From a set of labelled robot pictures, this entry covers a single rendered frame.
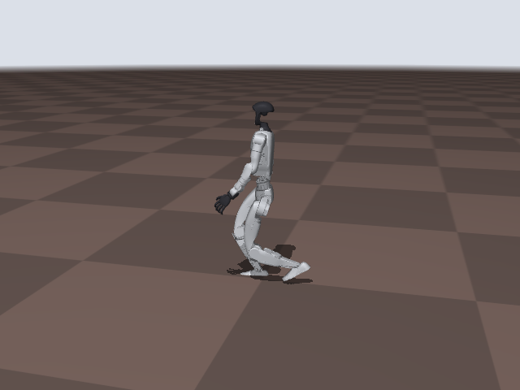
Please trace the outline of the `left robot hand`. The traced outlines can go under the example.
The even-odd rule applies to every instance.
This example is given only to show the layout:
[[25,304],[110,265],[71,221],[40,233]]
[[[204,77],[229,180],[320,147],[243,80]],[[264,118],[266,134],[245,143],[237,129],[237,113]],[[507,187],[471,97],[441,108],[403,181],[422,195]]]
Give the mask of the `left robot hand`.
[[[230,189],[231,190],[231,189]],[[231,200],[234,200],[238,195],[239,193],[236,193],[233,197],[232,195],[229,193],[230,190],[227,192],[227,194],[224,194],[223,196],[219,196],[216,198],[216,203],[214,204],[214,207],[216,208],[216,210],[222,215],[223,214],[223,211],[225,209],[225,207],[227,207],[230,203]],[[221,205],[222,204],[222,205]],[[223,208],[222,208],[223,207]],[[222,210],[221,210],[222,209]]]

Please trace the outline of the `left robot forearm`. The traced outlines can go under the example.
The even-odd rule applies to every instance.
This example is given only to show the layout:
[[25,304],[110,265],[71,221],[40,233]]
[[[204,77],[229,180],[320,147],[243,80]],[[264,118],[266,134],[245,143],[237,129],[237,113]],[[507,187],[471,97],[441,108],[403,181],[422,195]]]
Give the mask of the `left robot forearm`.
[[230,190],[230,194],[232,195],[232,197],[236,194],[236,193],[241,193],[242,191],[244,191],[245,189],[245,186],[248,184],[248,182],[251,181],[251,172],[253,170],[253,167],[251,164],[246,164],[245,167],[244,167],[244,170],[242,172],[242,174],[240,175],[240,179],[237,181],[237,183],[235,183],[234,187]]

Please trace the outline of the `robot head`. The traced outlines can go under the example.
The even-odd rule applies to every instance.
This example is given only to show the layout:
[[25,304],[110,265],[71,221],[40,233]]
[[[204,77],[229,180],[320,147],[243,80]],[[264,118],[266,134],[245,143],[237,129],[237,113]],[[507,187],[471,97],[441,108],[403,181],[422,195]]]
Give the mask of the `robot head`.
[[[264,123],[260,121],[261,115],[266,116],[268,112],[274,112],[274,107],[269,102],[258,102],[252,107],[256,112],[255,124],[260,125],[260,128],[263,128],[263,131],[272,132],[268,126],[268,123]],[[260,129],[258,130],[260,131]]]

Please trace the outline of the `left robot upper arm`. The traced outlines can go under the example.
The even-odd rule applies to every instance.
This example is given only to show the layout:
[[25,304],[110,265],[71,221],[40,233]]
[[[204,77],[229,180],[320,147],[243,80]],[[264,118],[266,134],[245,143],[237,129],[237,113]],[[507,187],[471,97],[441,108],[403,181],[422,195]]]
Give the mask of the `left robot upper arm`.
[[249,163],[253,167],[251,175],[255,174],[258,170],[258,164],[259,164],[261,156],[262,156],[262,150],[263,150],[263,147],[266,145],[266,143],[267,143],[266,134],[257,133],[253,136],[253,147],[252,147],[251,155],[250,155],[251,162]]

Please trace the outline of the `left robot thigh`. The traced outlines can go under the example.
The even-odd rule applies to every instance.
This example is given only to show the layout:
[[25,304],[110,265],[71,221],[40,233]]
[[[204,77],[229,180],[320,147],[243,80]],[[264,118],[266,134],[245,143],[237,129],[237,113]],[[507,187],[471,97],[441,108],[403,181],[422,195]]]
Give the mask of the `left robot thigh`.
[[249,213],[247,214],[244,228],[244,241],[248,255],[249,250],[253,247],[262,249],[262,246],[260,244],[255,243],[254,240],[257,237],[261,226],[262,219],[260,218],[260,216],[267,216],[268,210],[270,208],[270,204],[268,203],[268,198],[262,196],[261,200],[253,202],[252,206],[249,209]]

